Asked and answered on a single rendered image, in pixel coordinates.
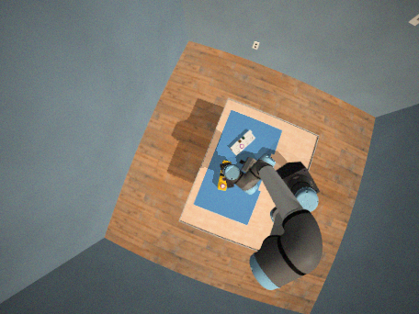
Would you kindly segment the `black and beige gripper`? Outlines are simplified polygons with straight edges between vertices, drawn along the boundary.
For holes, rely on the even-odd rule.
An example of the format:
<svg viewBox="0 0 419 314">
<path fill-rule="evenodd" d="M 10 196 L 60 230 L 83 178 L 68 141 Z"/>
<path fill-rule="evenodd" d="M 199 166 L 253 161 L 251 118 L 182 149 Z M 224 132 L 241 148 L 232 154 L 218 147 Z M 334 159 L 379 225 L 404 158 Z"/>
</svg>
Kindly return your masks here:
<svg viewBox="0 0 419 314">
<path fill-rule="evenodd" d="M 227 165 L 227 164 L 232 164 L 231 162 L 228 162 L 228 163 L 225 163 L 225 164 L 220 164 L 220 167 L 221 167 L 221 171 L 222 171 L 222 169 L 223 169 L 223 167 L 225 166 L 225 165 Z"/>
</svg>

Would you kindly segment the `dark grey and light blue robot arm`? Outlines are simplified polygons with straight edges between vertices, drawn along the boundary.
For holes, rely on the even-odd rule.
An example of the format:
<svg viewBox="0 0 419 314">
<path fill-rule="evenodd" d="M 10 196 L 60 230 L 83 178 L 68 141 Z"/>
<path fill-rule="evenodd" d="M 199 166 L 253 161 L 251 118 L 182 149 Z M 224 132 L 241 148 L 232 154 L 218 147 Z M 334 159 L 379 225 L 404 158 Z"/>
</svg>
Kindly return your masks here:
<svg viewBox="0 0 419 314">
<path fill-rule="evenodd" d="M 257 190 L 261 179 L 275 204 L 270 211 L 274 223 L 270 236 L 249 261 L 255 279 L 268 290 L 281 288 L 312 272 L 323 253 L 322 234 L 311 213 L 319 203 L 311 179 L 297 174 L 285 184 L 274 169 L 275 164 L 269 155 L 263 154 L 246 173 L 234 164 L 225 165 L 221 172 L 227 188 L 236 184 L 248 195 Z"/>
</svg>

